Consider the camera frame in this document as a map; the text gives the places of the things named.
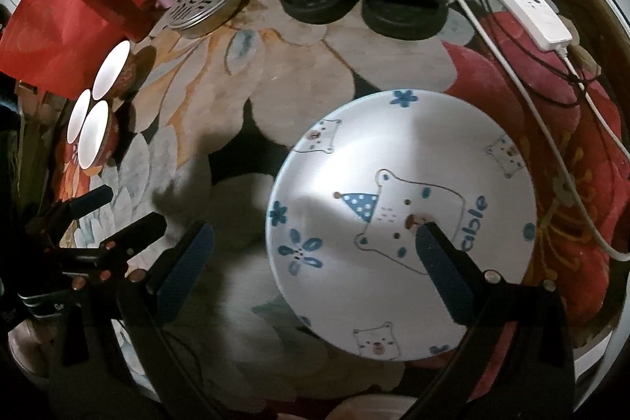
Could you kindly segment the white bear pattern plate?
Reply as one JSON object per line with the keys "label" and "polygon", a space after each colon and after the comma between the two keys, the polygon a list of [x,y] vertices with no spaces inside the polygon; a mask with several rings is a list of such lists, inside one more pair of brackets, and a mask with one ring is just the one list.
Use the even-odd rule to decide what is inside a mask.
{"label": "white bear pattern plate", "polygon": [[336,348],[381,361],[460,342],[415,250],[435,222],[482,270],[517,283],[535,239],[534,185],[516,144],[478,107],[395,89],[317,120],[273,184],[266,245],[298,319]]}

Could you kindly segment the small white bowl red outside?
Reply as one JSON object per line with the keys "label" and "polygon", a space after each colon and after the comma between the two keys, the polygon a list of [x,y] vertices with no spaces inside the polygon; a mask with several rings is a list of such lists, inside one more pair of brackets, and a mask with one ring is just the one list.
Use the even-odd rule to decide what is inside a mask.
{"label": "small white bowl red outside", "polygon": [[92,104],[92,92],[91,89],[85,89],[76,100],[72,107],[72,112],[69,116],[69,124],[66,130],[66,143],[69,145],[75,144],[78,141],[78,137],[87,113],[89,113]]}

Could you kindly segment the red paper bag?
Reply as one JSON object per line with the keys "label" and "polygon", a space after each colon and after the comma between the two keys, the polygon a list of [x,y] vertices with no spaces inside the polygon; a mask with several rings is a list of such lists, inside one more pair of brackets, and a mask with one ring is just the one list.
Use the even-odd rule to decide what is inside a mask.
{"label": "red paper bag", "polygon": [[[153,0],[133,0],[155,24]],[[1,37],[1,71],[66,99],[93,84],[105,57],[128,39],[81,0],[21,0]]]}

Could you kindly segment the red cylindrical cup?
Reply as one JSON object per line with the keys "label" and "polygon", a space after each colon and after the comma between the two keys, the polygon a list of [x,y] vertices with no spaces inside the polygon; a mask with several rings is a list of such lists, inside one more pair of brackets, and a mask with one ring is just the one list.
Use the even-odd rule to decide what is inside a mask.
{"label": "red cylindrical cup", "polygon": [[133,0],[81,0],[100,17],[117,26],[132,42],[141,42],[153,27],[152,20]]}

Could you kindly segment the round metal perforated tin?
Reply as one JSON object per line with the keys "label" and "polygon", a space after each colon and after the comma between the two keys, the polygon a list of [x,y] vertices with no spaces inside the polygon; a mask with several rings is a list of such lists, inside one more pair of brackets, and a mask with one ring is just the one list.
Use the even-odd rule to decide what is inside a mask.
{"label": "round metal perforated tin", "polygon": [[228,21],[243,0],[176,0],[165,14],[165,24],[184,38],[210,34]]}

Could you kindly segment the white power strip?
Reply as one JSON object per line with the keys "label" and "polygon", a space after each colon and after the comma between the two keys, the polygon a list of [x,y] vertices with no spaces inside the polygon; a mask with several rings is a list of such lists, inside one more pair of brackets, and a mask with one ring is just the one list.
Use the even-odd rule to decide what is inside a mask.
{"label": "white power strip", "polygon": [[573,36],[546,0],[500,0],[541,51],[565,49]]}

